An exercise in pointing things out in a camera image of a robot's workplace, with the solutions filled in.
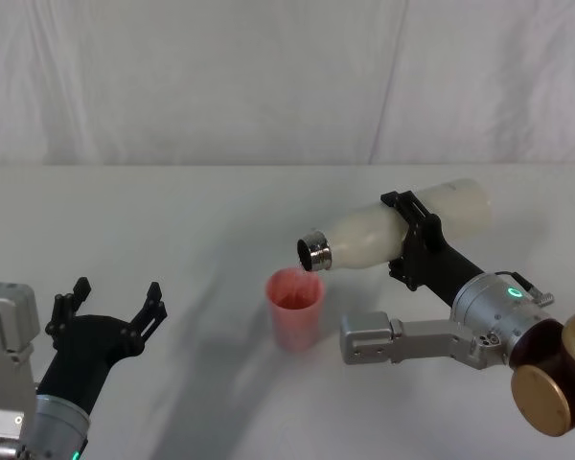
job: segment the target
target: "plastic cup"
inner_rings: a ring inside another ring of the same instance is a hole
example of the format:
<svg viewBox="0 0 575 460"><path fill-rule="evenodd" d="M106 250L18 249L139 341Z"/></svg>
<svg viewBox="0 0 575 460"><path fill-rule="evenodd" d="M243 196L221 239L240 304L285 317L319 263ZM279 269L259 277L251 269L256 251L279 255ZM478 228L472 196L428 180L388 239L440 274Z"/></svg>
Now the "plastic cup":
<svg viewBox="0 0 575 460"><path fill-rule="evenodd" d="M302 268L284 268L266 282L275 340L290 352L303 352L319 337L319 316L324 284L315 273Z"/></svg>

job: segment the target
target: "white backdrop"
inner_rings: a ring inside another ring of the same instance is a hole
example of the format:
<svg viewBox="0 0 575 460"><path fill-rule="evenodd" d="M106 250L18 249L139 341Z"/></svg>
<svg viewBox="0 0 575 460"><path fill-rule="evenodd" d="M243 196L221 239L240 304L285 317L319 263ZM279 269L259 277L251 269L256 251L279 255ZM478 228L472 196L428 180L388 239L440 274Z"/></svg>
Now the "white backdrop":
<svg viewBox="0 0 575 460"><path fill-rule="evenodd" d="M575 0L0 0L0 164L575 161Z"/></svg>

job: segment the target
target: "black clamp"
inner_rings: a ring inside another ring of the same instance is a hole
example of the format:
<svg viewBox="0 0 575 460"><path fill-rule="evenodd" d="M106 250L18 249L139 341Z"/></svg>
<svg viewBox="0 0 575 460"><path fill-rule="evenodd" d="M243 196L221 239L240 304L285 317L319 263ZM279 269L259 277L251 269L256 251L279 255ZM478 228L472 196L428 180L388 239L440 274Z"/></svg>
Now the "black clamp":
<svg viewBox="0 0 575 460"><path fill-rule="evenodd" d="M110 316L76 316L91 286L79 278L73 292L57 295L45 331L57 350L37 394L63 398L88 414L100 395L111 367L126 357L136 357L167 317L162 291L151 283L143 308L129 323Z"/></svg>
<svg viewBox="0 0 575 460"><path fill-rule="evenodd" d="M427 286L451 307L460 288L483 271L448 244L441 219L413 192L384 194L381 202L396 209L409 226L401 256L389 263L390 276L410 290Z"/></svg>

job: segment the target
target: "white table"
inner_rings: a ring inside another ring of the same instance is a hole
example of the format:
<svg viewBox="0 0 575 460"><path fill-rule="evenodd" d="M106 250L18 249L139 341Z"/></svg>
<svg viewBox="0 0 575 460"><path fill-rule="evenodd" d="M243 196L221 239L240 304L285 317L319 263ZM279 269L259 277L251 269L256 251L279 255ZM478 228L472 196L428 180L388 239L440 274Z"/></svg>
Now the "white table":
<svg viewBox="0 0 575 460"><path fill-rule="evenodd" d="M520 416L511 372L448 358L346 367L344 311L404 320L449 309L385 266L325 272L313 350L276 349L265 279L295 265L296 240L391 190L460 176L493 201L486 234L455 244L487 270L516 269L575 312L575 166L0 169L0 281L30 284L44 326L57 292L88 276L80 314L130 319L160 282L168 320L116 365L92 413L89 460L575 458L575 430L538 434ZM53 356L34 343L40 377Z"/></svg>

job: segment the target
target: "green led light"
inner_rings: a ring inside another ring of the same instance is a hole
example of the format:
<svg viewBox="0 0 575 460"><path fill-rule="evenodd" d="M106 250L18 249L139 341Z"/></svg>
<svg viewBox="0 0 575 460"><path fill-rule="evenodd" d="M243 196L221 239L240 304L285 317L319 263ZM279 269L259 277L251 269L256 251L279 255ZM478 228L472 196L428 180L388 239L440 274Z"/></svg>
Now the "green led light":
<svg viewBox="0 0 575 460"><path fill-rule="evenodd" d="M509 287L509 288L507 289L507 292L509 292L509 295L513 295L514 297L517 297L517 298L523 297L523 295L524 295L524 294L522 294L519 290L517 290L517 289L514 288L514 287Z"/></svg>

